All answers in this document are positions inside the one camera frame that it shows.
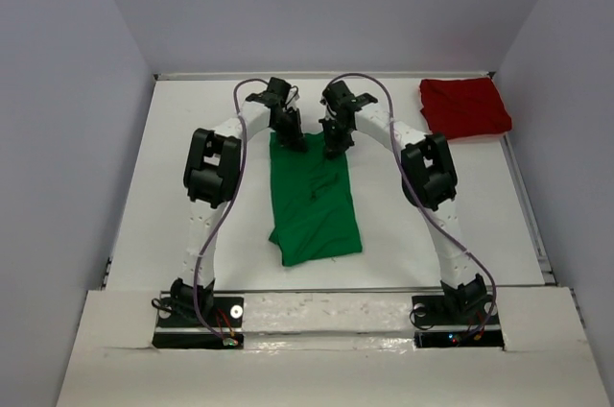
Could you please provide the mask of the green t-shirt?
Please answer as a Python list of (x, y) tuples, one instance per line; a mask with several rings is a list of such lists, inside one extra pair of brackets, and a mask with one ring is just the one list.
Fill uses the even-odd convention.
[(346, 156), (328, 159), (322, 133), (296, 152), (270, 135), (273, 229), (269, 241), (286, 268), (363, 251)]

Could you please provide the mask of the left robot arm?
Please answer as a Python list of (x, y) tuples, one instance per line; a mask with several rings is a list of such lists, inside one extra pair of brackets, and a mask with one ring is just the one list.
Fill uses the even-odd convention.
[(297, 106), (299, 90), (272, 77), (259, 80), (265, 86), (239, 100), (239, 89), (252, 82), (238, 82), (233, 89), (235, 114), (211, 130), (194, 131), (183, 173), (190, 202), (186, 256), (180, 275), (170, 287), (172, 310), (192, 325), (207, 323), (214, 309), (214, 255), (218, 233), (235, 205), (247, 164), (248, 142), (271, 130), (283, 147), (304, 153), (306, 140)]

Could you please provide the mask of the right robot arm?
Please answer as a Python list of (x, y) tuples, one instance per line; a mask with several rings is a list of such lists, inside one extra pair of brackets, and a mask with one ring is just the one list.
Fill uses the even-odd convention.
[(394, 157), (406, 199), (427, 224), (437, 255), (442, 287), (441, 310), (454, 323), (476, 323), (471, 335), (482, 331), (494, 315), (497, 292), (486, 266), (462, 242), (457, 215), (458, 175), (445, 136), (421, 132), (394, 117), (391, 95), (379, 81), (388, 107), (371, 94), (353, 93), (340, 75), (324, 88), (320, 102), (325, 115), (325, 155), (344, 154), (354, 145), (353, 132), (380, 143)]

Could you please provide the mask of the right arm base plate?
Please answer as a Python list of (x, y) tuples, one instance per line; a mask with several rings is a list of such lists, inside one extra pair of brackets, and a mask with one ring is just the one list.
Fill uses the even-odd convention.
[(444, 308), (443, 295), (418, 295), (412, 297), (409, 312), (414, 328), (413, 342), (416, 348), (504, 348), (504, 337), (497, 309), (487, 319), (492, 297), (488, 296), (475, 311), (467, 316), (453, 316)]

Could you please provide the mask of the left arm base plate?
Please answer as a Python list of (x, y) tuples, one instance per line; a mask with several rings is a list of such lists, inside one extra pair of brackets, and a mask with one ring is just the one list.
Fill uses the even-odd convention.
[(240, 349), (244, 345), (245, 300), (218, 295), (212, 309), (203, 314), (206, 325), (188, 307), (162, 294), (151, 301), (156, 310), (153, 346), (158, 349)]

